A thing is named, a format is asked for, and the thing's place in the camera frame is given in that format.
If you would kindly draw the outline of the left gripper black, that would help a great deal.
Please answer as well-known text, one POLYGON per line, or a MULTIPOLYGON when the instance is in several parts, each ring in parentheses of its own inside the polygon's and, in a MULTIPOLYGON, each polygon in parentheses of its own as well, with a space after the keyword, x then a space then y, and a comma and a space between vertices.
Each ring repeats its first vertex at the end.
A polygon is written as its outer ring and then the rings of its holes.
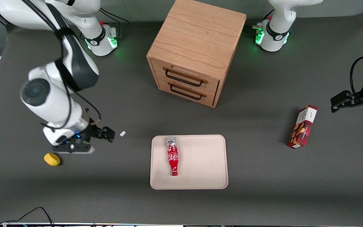
POLYGON ((348 90, 344 90, 331 98, 331 112, 336 113, 340 109, 363 106, 363 87, 355 96, 348 90))

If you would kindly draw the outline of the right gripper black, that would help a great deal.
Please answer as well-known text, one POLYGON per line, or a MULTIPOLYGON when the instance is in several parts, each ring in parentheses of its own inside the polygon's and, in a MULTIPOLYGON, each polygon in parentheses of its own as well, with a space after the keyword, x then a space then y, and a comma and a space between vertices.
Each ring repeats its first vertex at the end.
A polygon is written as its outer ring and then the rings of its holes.
POLYGON ((92 138, 105 139, 112 143, 115 138, 115 132, 109 127, 99 128, 96 125, 88 126, 88 142, 92 138))

